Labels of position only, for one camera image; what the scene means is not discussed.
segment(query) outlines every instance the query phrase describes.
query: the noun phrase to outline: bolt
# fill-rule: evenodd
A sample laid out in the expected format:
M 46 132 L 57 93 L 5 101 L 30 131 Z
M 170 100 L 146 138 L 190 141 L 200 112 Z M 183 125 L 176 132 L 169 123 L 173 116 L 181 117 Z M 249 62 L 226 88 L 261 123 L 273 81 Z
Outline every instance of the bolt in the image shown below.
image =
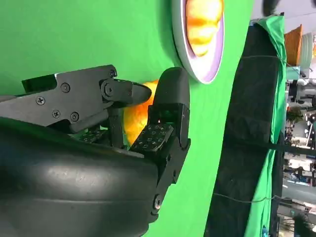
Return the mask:
M 109 97 L 111 97 L 113 95 L 113 93 L 114 93 L 110 84 L 106 84 L 106 86 L 104 88 L 104 92 Z
M 117 76 L 117 73 L 114 71 L 114 70 L 111 70 L 110 71 L 110 77 L 116 77 Z
M 62 83 L 60 88 L 64 93 L 68 93 L 70 91 L 70 85 L 68 83 Z
M 53 111 L 53 118 L 58 119 L 60 117 L 60 112 L 58 110 Z
M 43 105 L 43 104 L 45 104 L 45 99 L 44 99 L 44 97 L 41 97 L 41 96 L 37 97 L 37 98 L 36 98 L 36 103 L 37 103 L 38 105 Z
M 161 203 L 161 196 L 157 194 L 154 200 L 154 209 L 159 210 L 161 208 Z
M 79 114 L 77 112 L 73 112 L 71 115 L 70 115 L 70 118 L 71 118 L 71 121 L 72 122 L 77 122 L 79 120 Z

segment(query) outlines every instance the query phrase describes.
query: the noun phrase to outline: orange object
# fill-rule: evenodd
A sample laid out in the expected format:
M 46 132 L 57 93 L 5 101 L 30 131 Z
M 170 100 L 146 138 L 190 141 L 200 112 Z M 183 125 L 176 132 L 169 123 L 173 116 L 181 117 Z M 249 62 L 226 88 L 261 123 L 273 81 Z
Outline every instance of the orange object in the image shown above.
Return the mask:
M 300 54 L 301 54 L 302 34 L 303 34 L 303 26 L 300 25 L 298 28 L 284 35 L 286 59 L 287 59 L 287 63 L 291 66 L 299 65 Z
M 138 135 L 142 132 L 148 120 L 148 106 L 154 102 L 154 96 L 157 88 L 158 80 L 146 82 L 143 85 L 147 86 L 152 95 L 148 101 L 141 105 L 126 107 L 124 109 L 123 126 L 130 144 L 133 144 Z
M 224 11 L 223 0 L 188 0 L 186 6 L 187 38 L 193 53 L 201 57 L 218 31 Z

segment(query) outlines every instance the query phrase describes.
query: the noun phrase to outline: black padded surface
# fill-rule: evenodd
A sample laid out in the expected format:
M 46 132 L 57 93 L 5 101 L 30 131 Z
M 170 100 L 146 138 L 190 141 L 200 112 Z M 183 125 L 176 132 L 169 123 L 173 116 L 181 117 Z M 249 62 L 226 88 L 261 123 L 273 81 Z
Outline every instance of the black padded surface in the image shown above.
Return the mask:
M 228 136 L 269 141 L 279 66 L 279 59 L 270 56 L 277 53 L 268 33 L 259 25 L 249 27 L 233 84 L 213 193 L 245 201 L 253 198 L 268 149 L 234 146 L 227 141 Z M 213 194 L 204 236 L 243 237 L 250 207 Z
M 281 132 L 277 141 L 279 144 L 284 144 L 284 134 Z M 284 164 L 284 152 L 276 151 L 275 159 L 272 169 L 272 196 L 282 196 L 283 186 L 283 164 Z M 271 218 L 269 231 L 274 236 L 277 236 L 277 208 L 280 203 L 280 199 L 275 198 L 271 201 Z

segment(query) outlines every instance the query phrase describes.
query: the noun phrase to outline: green fabric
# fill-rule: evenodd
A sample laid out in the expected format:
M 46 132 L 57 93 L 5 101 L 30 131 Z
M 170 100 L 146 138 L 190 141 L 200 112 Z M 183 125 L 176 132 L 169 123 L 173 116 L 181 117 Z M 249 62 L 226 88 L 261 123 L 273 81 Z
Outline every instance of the green fabric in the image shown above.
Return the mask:
M 146 236 L 203 235 L 252 4 L 225 0 L 220 71 L 210 85 L 190 81 L 192 146 Z M 2 0 L 0 16 L 1 94 L 22 93 L 22 79 L 98 65 L 113 64 L 119 78 L 137 82 L 180 65 L 171 0 Z
M 276 85 L 274 110 L 271 124 L 270 140 L 276 143 L 283 125 L 285 83 L 286 83 L 286 51 L 284 45 L 284 17 L 274 16 L 258 22 L 270 36 L 280 59 Z M 269 150 L 256 187 L 253 201 L 272 195 L 272 168 L 275 151 Z M 253 203 L 251 205 L 245 237 L 261 237 L 263 226 L 270 226 L 271 200 Z

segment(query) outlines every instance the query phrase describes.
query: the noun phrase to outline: black metal bracket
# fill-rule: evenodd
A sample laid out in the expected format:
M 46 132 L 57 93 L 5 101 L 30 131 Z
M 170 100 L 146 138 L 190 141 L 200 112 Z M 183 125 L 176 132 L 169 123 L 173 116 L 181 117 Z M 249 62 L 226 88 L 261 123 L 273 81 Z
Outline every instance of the black metal bracket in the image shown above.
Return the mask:
M 153 197 L 152 219 L 158 212 L 171 184 L 178 180 L 189 151 L 190 110 L 183 104 L 158 104 L 149 107 L 148 124 L 130 150 L 141 153 L 158 167 L 156 195 Z
M 111 109 L 149 99 L 149 88 L 114 79 L 116 76 L 115 67 L 107 65 L 25 80 L 22 83 L 27 94 L 0 96 L 0 117 L 76 134 L 103 123 L 109 116 L 117 119 L 109 114 L 113 113 Z

